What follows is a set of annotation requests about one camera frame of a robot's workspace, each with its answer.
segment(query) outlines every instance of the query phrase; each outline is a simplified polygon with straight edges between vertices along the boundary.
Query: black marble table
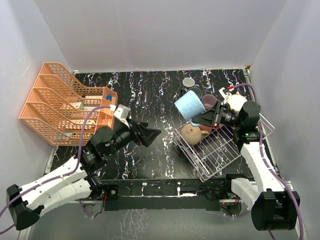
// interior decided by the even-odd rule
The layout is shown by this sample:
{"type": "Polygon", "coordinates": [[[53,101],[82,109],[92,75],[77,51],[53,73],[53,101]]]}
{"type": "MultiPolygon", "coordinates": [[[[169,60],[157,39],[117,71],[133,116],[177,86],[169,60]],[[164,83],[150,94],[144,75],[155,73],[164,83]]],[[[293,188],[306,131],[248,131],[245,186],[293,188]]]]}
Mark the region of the black marble table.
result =
{"type": "MultiPolygon", "coordinates": [[[[75,77],[90,87],[108,87],[118,94],[118,104],[130,107],[133,120],[148,122],[162,133],[146,149],[129,143],[108,160],[97,172],[102,180],[113,179],[192,179],[198,178],[193,166],[173,144],[173,130],[185,123],[174,102],[179,98],[182,80],[195,80],[203,94],[217,94],[222,87],[245,83],[243,69],[181,70],[79,73],[75,77]]],[[[250,99],[247,88],[239,92],[250,99]]],[[[51,170],[65,163],[77,153],[76,146],[56,148],[51,170]]],[[[246,161],[239,157],[217,177],[229,173],[252,176],[246,161]]]]}

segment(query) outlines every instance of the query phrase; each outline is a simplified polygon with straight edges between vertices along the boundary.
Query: blue object in basket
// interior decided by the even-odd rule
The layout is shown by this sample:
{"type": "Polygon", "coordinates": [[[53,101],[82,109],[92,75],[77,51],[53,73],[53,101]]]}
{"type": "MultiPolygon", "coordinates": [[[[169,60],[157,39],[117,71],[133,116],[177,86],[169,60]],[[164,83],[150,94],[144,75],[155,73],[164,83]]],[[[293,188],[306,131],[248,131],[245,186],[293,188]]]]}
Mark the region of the blue object in basket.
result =
{"type": "Polygon", "coordinates": [[[206,111],[205,106],[194,91],[188,91],[174,105],[186,121],[206,111]]]}

